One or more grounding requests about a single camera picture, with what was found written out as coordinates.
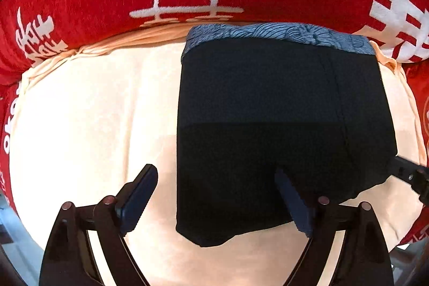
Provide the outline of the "metal chair frame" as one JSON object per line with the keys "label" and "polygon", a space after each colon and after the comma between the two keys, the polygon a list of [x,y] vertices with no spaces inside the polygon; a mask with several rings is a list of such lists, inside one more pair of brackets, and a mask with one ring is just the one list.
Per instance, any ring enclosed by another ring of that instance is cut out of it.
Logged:
{"label": "metal chair frame", "polygon": [[390,252],[395,286],[429,286],[428,238]]}

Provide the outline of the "black pants with blue trim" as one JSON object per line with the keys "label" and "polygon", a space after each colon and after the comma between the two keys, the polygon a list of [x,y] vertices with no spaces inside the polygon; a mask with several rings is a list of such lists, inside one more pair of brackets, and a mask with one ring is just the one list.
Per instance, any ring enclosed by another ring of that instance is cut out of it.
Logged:
{"label": "black pants with blue trim", "polygon": [[177,231],[201,247],[383,183],[395,131],[375,50],[316,25],[198,25],[181,59]]}

